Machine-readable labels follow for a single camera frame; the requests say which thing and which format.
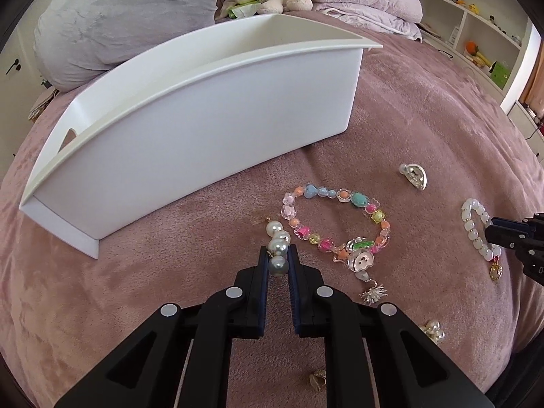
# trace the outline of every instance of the door handle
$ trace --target door handle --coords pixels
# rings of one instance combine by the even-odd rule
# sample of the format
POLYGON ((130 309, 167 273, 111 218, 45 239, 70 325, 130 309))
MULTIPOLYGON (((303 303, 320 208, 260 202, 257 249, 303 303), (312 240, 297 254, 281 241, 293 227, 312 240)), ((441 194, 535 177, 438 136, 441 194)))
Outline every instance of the door handle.
POLYGON ((13 62, 12 66, 7 70, 7 72, 6 72, 5 74, 7 75, 7 74, 9 73, 9 71, 12 70, 14 67, 15 67, 15 70, 17 70, 17 72, 18 72, 19 70, 21 70, 21 65, 19 64, 19 58, 17 58, 17 59, 13 62))

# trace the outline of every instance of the white jade bracelet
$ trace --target white jade bracelet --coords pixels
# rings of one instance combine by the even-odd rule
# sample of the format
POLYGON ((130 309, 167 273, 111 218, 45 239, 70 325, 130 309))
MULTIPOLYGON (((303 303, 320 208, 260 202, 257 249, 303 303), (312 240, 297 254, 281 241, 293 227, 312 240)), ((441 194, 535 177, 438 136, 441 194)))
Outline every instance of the white jade bracelet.
POLYGON ((478 234, 478 231, 475 229, 476 224, 472 220, 472 210, 474 210, 480 217, 483 226, 487 228, 490 225, 489 213, 485 211, 485 207, 480 204, 478 200, 472 198, 467 199, 461 209, 461 219, 463 219, 464 222, 464 229, 469 233, 469 239, 472 241, 472 245, 478 250, 478 253, 480 253, 483 259, 488 262, 492 261, 489 274, 491 279, 494 281, 498 280, 503 272, 502 267, 499 265, 499 258, 503 252, 502 248, 494 244, 488 246, 478 234))

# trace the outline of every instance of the white wall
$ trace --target white wall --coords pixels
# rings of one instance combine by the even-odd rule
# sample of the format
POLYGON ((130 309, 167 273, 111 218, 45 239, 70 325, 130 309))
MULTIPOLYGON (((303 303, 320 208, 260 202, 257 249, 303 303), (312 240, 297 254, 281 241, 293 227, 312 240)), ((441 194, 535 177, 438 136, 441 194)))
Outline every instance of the white wall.
POLYGON ((527 50, 520 65, 520 70, 514 77, 508 93, 504 97, 503 102, 500 104, 500 107, 506 114, 510 112, 514 103, 523 93, 523 89, 525 89, 527 81, 529 81, 529 77, 531 76, 532 69, 535 66, 535 62, 537 61, 539 54, 541 42, 540 34, 532 23, 530 23, 529 29, 529 41, 527 43, 527 50))

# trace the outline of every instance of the orange toy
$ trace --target orange toy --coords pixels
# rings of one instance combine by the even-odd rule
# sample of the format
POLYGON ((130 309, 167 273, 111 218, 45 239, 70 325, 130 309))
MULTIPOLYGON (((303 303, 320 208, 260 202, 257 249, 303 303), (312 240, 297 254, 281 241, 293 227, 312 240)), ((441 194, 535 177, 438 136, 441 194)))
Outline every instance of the orange toy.
POLYGON ((485 63, 486 66, 491 67, 491 61, 489 61, 485 56, 480 53, 478 45, 476 43, 474 43, 473 41, 469 41, 466 45, 466 49, 469 54, 471 54, 472 56, 477 56, 485 63))

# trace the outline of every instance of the yellow toy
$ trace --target yellow toy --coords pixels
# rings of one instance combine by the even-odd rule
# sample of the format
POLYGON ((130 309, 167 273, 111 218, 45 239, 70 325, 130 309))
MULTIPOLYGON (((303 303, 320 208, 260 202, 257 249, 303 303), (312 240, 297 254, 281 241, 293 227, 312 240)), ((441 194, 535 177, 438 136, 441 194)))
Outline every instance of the yellow toy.
POLYGON ((476 6, 475 4, 471 4, 469 6, 469 11, 474 12, 477 15, 480 14, 480 9, 478 9, 478 6, 476 6))

